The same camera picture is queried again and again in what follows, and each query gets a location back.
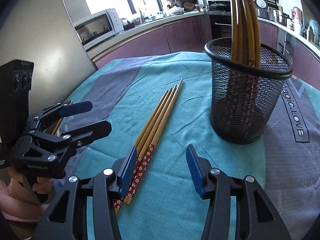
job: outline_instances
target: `stainless steel pot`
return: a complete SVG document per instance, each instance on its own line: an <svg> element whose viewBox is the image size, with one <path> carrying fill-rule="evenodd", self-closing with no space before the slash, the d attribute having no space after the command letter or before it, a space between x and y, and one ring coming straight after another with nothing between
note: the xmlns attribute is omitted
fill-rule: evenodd
<svg viewBox="0 0 320 240"><path fill-rule="evenodd" d="M208 4L199 4L199 7L200 12L210 12Z"/></svg>
<svg viewBox="0 0 320 240"><path fill-rule="evenodd" d="M289 18L288 14L279 10L273 10L273 12L270 12L270 20L280 23L283 26L287 26L287 19Z"/></svg>

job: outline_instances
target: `cabinet handle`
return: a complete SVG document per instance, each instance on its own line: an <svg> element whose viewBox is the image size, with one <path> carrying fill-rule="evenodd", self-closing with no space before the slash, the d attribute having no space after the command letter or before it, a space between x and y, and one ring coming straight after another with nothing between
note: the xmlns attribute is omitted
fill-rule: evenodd
<svg viewBox="0 0 320 240"><path fill-rule="evenodd" d="M232 26L231 24L222 24L222 23L214 23L215 25L225 25L225 26Z"/></svg>

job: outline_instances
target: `microwave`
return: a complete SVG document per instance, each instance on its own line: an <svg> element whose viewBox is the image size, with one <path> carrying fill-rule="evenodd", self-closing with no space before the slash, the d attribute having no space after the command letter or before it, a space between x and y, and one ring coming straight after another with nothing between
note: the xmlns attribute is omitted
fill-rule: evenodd
<svg viewBox="0 0 320 240"><path fill-rule="evenodd" d="M124 30L115 8L89 15L75 22L74 27L85 50Z"/></svg>

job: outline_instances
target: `kitchen counter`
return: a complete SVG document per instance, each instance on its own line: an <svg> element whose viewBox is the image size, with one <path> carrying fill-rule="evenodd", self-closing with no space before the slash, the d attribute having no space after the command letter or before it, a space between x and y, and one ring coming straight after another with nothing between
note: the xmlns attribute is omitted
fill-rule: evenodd
<svg viewBox="0 0 320 240"><path fill-rule="evenodd" d="M105 50L111 48L112 46L130 39L134 36L137 36L139 34L145 34L148 33L149 31L154 31L157 29L157 27L161 27L164 24L173 22L173 21L178 21L181 19L185 19L188 17L192 17L192 16L199 16L199 15L204 15L203 12L188 12L188 13L184 13L181 15L176 15L176 16L168 16L168 17L164 17L149 23L145 23L142 25L139 25L133 29L121 32L103 42L101 42L100 44L96 45L93 48L90 48L87 50L87 54L89 56L90 59L93 59L93 61L95 61L95 57L97 57L97 55L99 55L100 53L104 52Z"/></svg>
<svg viewBox="0 0 320 240"><path fill-rule="evenodd" d="M263 18L258 18L259 21L261 22L265 22L268 24L272 24L274 26L277 26L279 29L282 29L284 31L286 31L287 33L289 33L290 35L292 35L294 38L296 38L297 40L299 40L304 46L306 46L308 49L310 49L319 59L320 59L320 48L317 47L316 45L314 45L313 43L311 43L310 41L307 41L307 39L303 38L302 36L298 35L297 33L295 33L294 31L288 29L287 27L270 21L270 20L266 20Z"/></svg>
<svg viewBox="0 0 320 240"><path fill-rule="evenodd" d="M115 47L121 46L122 44L135 39L139 36L145 35L147 33L150 33L152 31L155 31L159 28L162 28L163 26L170 24L172 22L177 22L182 19L186 19L188 17L193 16L200 16L200 15L223 15L223 16L230 16L231 13L223 13L223 12L188 12L184 13L183 15L176 15L176 16L168 16L164 17L149 23L145 23L142 25L139 25L131 30L123 31L103 42L96 45L93 48L90 48L87 50L87 54L90 59L92 59L94 62L99 60L101 57L103 57L103 54L106 54L109 50L112 50ZM291 31L290 29L286 28L285 26L278 24L276 22L266 20L263 18L258 18L260 22L264 22L267 24L271 24L273 26L276 26L277 28L280 28L293 37L295 37L298 41L300 41L305 47L307 47L311 52L315 54L320 59L320 48L312 44L311 42L307 41L305 38L303 38L300 35L297 35L297 33Z"/></svg>

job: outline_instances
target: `silver bolt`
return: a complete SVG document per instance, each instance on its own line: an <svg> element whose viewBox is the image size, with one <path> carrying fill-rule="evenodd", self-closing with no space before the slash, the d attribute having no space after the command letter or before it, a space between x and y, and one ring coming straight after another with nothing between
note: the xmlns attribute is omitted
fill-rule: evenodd
<svg viewBox="0 0 320 240"><path fill-rule="evenodd" d="M254 177L252 177L252 176L246 176L246 177L245 177L245 180L246 180L247 182L254 182Z"/></svg>
<svg viewBox="0 0 320 240"><path fill-rule="evenodd" d="M64 140L66 140L66 139L69 139L70 138L70 134L66 134L66 135L64 135L62 138L64 139Z"/></svg>
<svg viewBox="0 0 320 240"><path fill-rule="evenodd" d="M104 171L103 171L103 174L104 175L111 175L113 173L113 169L105 169Z"/></svg>
<svg viewBox="0 0 320 240"><path fill-rule="evenodd" d="M76 182L78 180L77 176L71 176L69 182Z"/></svg>
<svg viewBox="0 0 320 240"><path fill-rule="evenodd" d="M52 161L54 161L56 159L56 156L54 155L54 154L52 154L52 155L50 155L49 157L48 157L48 161L49 162L52 162Z"/></svg>
<svg viewBox="0 0 320 240"><path fill-rule="evenodd" d="M220 174L220 170L217 169L217 168L211 169L210 172L211 172L213 175L218 175L218 174Z"/></svg>

